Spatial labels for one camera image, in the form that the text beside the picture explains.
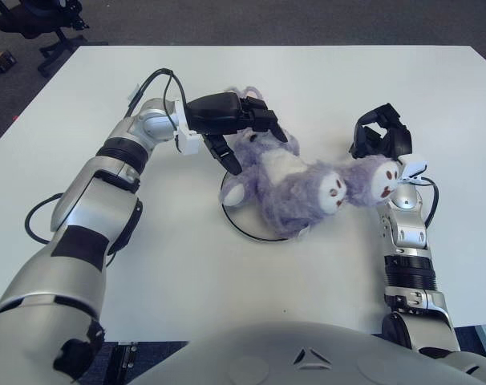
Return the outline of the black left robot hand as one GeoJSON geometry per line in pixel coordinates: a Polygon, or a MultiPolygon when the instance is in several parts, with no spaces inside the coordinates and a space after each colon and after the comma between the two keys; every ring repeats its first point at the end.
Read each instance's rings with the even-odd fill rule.
{"type": "Polygon", "coordinates": [[[225,136],[250,128],[287,141],[274,111],[264,100],[250,95],[240,97],[235,91],[207,95],[188,102],[185,111],[189,128],[201,134],[213,158],[234,176],[242,168],[225,136]]]}

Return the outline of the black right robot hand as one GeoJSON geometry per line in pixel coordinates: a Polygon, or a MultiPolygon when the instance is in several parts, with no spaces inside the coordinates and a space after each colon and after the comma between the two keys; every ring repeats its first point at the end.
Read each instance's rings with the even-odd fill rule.
{"type": "Polygon", "coordinates": [[[393,160],[412,153],[411,133],[390,103],[362,115],[354,126],[349,153],[354,159],[384,155],[393,160]]]}

